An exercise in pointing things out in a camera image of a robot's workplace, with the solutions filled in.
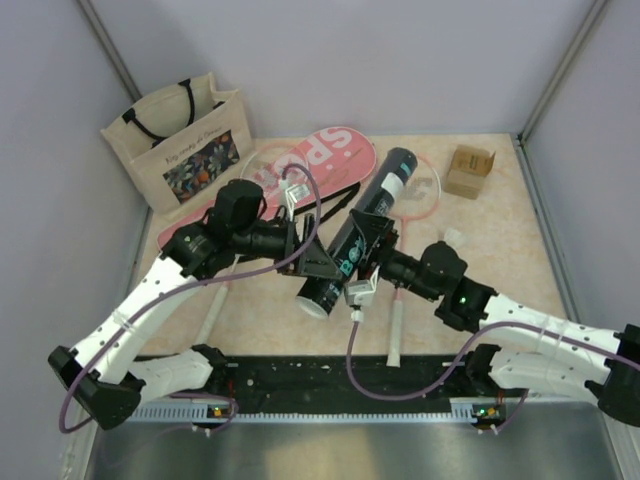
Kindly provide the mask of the black shuttlecock tube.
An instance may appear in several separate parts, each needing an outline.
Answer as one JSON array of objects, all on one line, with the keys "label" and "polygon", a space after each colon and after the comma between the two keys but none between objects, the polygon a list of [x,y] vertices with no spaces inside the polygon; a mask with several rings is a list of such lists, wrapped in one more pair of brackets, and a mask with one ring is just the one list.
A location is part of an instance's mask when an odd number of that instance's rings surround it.
[{"label": "black shuttlecock tube", "polygon": [[385,160],[369,185],[350,211],[334,239],[328,253],[339,270],[336,280],[310,277],[296,296],[298,306],[307,314],[326,319],[344,287],[373,249],[372,224],[374,217],[387,218],[417,168],[416,155],[405,148],[388,151]]}]

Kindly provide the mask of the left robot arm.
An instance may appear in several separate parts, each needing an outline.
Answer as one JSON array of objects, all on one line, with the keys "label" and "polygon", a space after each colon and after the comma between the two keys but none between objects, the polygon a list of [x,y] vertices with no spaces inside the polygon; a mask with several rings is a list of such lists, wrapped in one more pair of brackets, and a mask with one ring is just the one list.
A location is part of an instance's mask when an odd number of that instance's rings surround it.
[{"label": "left robot arm", "polygon": [[217,366],[222,355],[199,342],[189,349],[142,360],[142,347],[183,303],[204,287],[241,279],[227,273],[241,256],[271,260],[271,270],[317,277],[323,250],[314,214],[296,227],[299,200],[321,199],[317,182],[279,182],[284,201],[264,219],[263,188],[247,179],[222,187],[211,207],[197,220],[177,228],[149,271],[125,300],[91,334],[72,347],[58,346],[48,363],[67,390],[63,403],[76,401],[100,428],[111,430],[141,405],[186,391],[216,396],[227,374]]}]

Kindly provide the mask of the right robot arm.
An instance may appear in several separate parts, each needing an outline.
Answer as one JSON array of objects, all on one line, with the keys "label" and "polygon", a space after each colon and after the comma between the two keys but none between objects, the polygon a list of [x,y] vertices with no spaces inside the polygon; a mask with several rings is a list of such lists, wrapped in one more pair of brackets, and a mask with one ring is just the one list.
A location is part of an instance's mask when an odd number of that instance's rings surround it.
[{"label": "right robot arm", "polygon": [[629,426],[639,424],[639,328],[585,326],[529,308],[466,276],[467,264],[444,241],[420,258],[396,249],[388,217],[352,210],[364,242],[360,271],[425,300],[445,325],[471,333],[457,360],[469,388],[530,390],[590,403]]}]

